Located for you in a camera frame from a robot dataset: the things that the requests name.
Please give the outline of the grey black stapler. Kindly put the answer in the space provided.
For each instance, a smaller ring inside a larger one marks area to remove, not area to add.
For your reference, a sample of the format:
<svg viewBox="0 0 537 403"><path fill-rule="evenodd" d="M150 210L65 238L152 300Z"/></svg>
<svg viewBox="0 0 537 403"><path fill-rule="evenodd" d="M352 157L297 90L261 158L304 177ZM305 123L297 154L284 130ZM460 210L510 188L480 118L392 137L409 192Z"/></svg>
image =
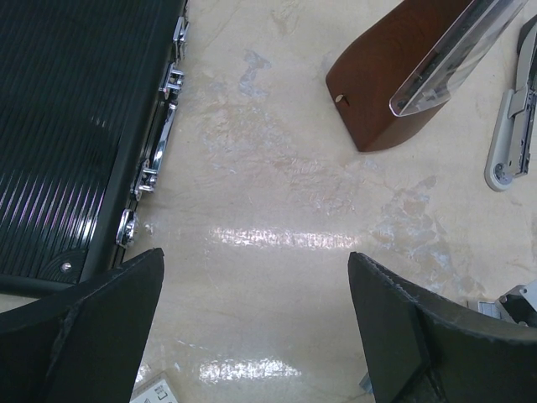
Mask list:
<svg viewBox="0 0 537 403"><path fill-rule="evenodd" d="M506 191L529 171L536 114L536 18L521 28L517 55L514 88L503 94L484 171L494 191Z"/></svg>

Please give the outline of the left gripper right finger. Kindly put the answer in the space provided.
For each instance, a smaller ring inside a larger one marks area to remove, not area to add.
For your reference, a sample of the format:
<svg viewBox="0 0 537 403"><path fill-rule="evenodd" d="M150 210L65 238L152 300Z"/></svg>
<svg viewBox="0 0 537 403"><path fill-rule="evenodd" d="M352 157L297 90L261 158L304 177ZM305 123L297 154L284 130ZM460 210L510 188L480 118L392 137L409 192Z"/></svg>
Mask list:
<svg viewBox="0 0 537 403"><path fill-rule="evenodd" d="M362 253L347 268L375 401L536 400L536 328L468 309Z"/></svg>

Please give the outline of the staple strip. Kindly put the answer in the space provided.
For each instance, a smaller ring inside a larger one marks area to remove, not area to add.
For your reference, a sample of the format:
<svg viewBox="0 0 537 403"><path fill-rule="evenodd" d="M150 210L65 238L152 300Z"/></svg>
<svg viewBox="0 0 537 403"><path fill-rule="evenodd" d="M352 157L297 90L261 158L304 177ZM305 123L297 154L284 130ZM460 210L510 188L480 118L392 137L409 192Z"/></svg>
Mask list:
<svg viewBox="0 0 537 403"><path fill-rule="evenodd" d="M373 385L369 373L366 373L359 382L360 388L369 395L373 394Z"/></svg>
<svg viewBox="0 0 537 403"><path fill-rule="evenodd" d="M488 317L496 318L504 322L514 323L512 317L503 308L499 301L467 300L467 308Z"/></svg>

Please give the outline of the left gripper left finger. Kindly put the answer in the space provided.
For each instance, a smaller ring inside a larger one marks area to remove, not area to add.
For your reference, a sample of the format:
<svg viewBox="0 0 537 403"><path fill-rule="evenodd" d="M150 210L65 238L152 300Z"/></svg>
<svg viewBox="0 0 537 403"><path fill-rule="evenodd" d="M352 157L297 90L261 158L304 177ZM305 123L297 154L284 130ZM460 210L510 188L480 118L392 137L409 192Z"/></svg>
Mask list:
<svg viewBox="0 0 537 403"><path fill-rule="evenodd" d="M164 252L1 315L3 402L128 402L164 280Z"/></svg>

